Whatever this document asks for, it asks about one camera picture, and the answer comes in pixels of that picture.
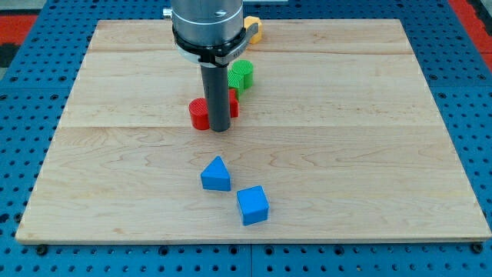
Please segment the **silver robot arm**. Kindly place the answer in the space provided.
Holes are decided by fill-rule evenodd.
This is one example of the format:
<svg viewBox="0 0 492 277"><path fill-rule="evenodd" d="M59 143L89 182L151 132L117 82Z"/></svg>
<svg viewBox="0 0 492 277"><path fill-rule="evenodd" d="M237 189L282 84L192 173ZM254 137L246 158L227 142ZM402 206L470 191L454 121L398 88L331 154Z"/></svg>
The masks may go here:
<svg viewBox="0 0 492 277"><path fill-rule="evenodd" d="M242 0L172 0L162 15L180 55L207 68L233 62L260 30L258 23L244 25Z"/></svg>

